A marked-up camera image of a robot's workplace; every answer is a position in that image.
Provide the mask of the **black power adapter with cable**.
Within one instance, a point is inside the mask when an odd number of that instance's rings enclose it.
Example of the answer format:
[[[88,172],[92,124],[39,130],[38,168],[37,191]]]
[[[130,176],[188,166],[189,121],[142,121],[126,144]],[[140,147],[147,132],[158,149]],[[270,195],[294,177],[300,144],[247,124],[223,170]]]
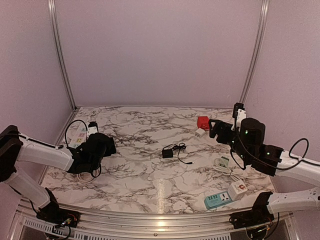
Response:
[[[161,151],[162,158],[163,159],[173,158],[174,151],[177,151],[176,157],[181,163],[183,163],[185,165],[192,165],[193,162],[185,162],[180,158],[180,152],[184,151],[186,149],[186,147],[187,147],[186,144],[183,142],[181,142],[179,144],[175,144],[175,143],[169,144],[162,149],[162,151]]]

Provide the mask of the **teal power strip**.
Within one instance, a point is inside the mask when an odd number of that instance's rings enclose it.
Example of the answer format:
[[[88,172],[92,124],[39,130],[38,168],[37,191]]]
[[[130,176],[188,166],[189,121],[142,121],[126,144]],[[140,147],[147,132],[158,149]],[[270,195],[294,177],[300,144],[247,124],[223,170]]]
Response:
[[[204,205],[207,210],[216,209],[232,202],[233,200],[227,191],[206,196],[204,199]]]

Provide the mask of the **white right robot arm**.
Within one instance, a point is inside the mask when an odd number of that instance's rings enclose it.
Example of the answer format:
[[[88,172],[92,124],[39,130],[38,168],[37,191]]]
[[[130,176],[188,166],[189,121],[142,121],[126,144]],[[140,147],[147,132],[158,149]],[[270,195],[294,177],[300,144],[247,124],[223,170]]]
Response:
[[[307,184],[309,189],[278,192],[262,192],[250,210],[233,213],[230,220],[235,224],[258,224],[282,212],[318,211],[320,209],[320,164],[304,155],[265,144],[265,125],[254,118],[245,118],[233,124],[210,119],[209,136],[220,144],[228,145],[244,167],[270,177],[287,178]]]

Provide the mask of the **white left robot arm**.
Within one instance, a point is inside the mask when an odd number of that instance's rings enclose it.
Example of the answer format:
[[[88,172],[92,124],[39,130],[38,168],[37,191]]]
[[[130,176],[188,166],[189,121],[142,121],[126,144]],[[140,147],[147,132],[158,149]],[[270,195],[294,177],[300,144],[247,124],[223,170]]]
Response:
[[[36,163],[61,169],[70,174],[93,174],[102,159],[116,154],[114,139],[98,131],[89,134],[78,147],[55,146],[21,135],[15,125],[0,134],[0,181],[27,198],[37,207],[38,219],[51,223],[73,222],[77,212],[60,208],[52,191],[40,186],[17,162]]]

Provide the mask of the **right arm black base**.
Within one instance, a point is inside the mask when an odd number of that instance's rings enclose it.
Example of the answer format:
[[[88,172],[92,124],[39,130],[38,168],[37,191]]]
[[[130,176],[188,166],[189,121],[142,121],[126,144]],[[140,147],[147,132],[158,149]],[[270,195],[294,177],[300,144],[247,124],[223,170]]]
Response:
[[[234,212],[230,215],[229,222],[234,229],[252,227],[267,222],[272,222],[275,217],[267,208],[269,198],[273,192],[262,192],[258,195],[250,210]]]

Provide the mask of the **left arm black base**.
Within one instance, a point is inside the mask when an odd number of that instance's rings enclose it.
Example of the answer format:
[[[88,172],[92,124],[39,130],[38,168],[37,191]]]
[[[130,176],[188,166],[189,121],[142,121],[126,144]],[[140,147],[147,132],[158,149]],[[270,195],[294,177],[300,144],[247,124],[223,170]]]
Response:
[[[60,208],[57,199],[54,194],[47,188],[44,188],[49,195],[49,204],[42,208],[38,208],[36,217],[40,220],[61,225],[66,220],[70,219],[70,222],[66,222],[72,228],[76,228],[80,218],[80,213],[75,210],[69,210]]]

